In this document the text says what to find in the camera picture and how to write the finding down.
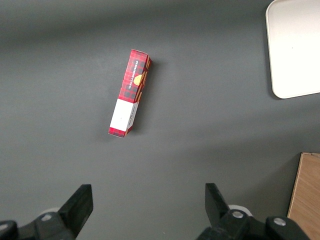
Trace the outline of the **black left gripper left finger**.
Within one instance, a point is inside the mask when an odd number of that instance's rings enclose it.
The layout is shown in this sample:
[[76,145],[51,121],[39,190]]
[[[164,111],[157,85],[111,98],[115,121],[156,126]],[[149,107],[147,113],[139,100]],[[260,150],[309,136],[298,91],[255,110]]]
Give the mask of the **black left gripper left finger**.
[[46,210],[32,222],[18,226],[14,220],[0,222],[2,240],[75,240],[93,211],[90,184],[82,184],[57,210]]

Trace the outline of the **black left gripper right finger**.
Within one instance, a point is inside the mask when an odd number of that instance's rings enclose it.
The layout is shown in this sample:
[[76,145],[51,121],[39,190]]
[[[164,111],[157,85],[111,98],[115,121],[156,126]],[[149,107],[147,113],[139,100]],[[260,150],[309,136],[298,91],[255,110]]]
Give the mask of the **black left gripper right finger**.
[[256,220],[246,208],[232,208],[214,183],[205,184],[205,210],[210,227],[198,240],[308,240],[309,237],[292,219],[269,216]]

